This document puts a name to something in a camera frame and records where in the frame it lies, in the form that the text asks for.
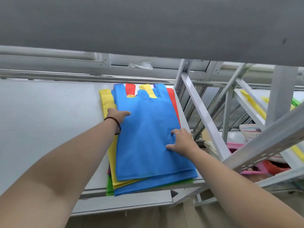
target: hand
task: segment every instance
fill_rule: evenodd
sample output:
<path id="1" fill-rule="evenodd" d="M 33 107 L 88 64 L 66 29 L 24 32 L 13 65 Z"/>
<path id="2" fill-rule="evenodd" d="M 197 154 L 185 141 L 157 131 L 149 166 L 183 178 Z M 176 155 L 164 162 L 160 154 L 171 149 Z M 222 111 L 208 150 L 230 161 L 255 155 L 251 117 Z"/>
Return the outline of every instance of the hand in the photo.
<path id="1" fill-rule="evenodd" d="M 175 134 L 175 144 L 166 145 L 166 148 L 173 150 L 181 156 L 188 157 L 189 153 L 196 150 L 198 145 L 193 140 L 191 133 L 185 128 L 180 130 L 174 129 L 171 131 L 171 134 Z"/>
<path id="2" fill-rule="evenodd" d="M 126 116 L 130 116 L 131 113 L 129 111 L 119 111 L 114 108 L 108 109 L 108 115 L 107 117 L 113 117 L 115 118 L 119 123 L 123 123 Z"/>

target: t-shirt bag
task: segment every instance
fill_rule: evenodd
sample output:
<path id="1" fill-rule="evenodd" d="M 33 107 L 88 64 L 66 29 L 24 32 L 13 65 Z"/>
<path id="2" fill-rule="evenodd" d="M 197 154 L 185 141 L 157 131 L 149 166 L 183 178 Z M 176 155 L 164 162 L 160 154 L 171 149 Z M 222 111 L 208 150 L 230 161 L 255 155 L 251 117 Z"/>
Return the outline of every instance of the t-shirt bag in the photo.
<path id="1" fill-rule="evenodd" d="M 118 110 L 130 111 L 121 124 L 116 153 L 116 176 L 129 180 L 195 169 L 185 157 L 166 149 L 175 143 L 171 130 L 180 125 L 164 84 L 155 85 L 158 98 L 139 90 L 127 98 L 123 84 L 114 85 Z"/>

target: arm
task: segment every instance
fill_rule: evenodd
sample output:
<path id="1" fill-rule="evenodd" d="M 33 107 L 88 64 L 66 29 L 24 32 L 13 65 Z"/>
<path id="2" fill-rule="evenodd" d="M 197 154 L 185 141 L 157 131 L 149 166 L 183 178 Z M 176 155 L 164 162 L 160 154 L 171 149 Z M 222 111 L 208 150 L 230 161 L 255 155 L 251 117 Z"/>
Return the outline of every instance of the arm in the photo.
<path id="1" fill-rule="evenodd" d="M 173 130 L 174 145 L 189 158 L 225 212 L 240 227 L 303 227 L 304 218 L 275 196 L 202 151 L 186 129 Z"/>
<path id="2" fill-rule="evenodd" d="M 120 123 L 128 115 L 108 109 L 108 116 Z M 113 119 L 107 119 L 32 165 L 0 197 L 0 227 L 65 227 L 117 128 Z"/>

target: floor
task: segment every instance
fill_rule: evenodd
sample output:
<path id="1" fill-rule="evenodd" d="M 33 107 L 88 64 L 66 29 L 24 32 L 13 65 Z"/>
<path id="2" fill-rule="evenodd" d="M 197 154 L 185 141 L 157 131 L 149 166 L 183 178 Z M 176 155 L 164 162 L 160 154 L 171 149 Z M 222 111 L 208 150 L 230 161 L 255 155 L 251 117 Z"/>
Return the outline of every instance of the floor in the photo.
<path id="1" fill-rule="evenodd" d="M 304 194 L 277 194 L 279 199 L 304 216 Z M 175 207 L 152 207 L 121 212 L 71 217 L 66 228 L 232 228 L 236 227 L 219 203 L 193 207 L 193 199 Z"/>

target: white shelf surface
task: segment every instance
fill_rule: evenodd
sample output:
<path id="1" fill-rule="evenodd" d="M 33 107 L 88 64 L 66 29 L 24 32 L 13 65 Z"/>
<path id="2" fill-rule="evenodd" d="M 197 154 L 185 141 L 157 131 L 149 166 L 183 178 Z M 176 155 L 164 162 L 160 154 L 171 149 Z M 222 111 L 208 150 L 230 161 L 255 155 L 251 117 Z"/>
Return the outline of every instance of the white shelf surface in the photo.
<path id="1" fill-rule="evenodd" d="M 114 84 L 0 80 L 0 195 L 46 153 L 101 122 L 98 91 L 107 88 Z M 175 97 L 181 126 L 190 131 Z M 83 195 L 105 192 L 108 164 L 106 154 Z M 170 189 L 202 184 L 199 175 L 193 184 Z"/>
<path id="2" fill-rule="evenodd" d="M 252 90 L 252 91 L 257 98 L 269 97 L 270 95 L 270 90 Z M 251 103 L 241 93 L 241 90 L 235 89 L 234 92 L 236 93 L 235 98 L 245 109 L 248 115 L 254 120 L 254 122 L 257 124 L 258 127 L 260 127 L 261 130 L 264 130 L 265 120 L 259 115 L 259 113 L 251 105 Z M 294 92 L 293 97 L 298 101 L 302 102 L 304 100 L 304 92 Z M 303 145 L 304 142 L 301 142 L 299 148 L 302 149 Z M 291 149 L 286 149 L 285 151 L 283 151 L 282 155 L 284 156 L 285 160 L 292 168 L 298 168 L 304 165 L 304 163 L 298 158 L 298 156 Z"/>

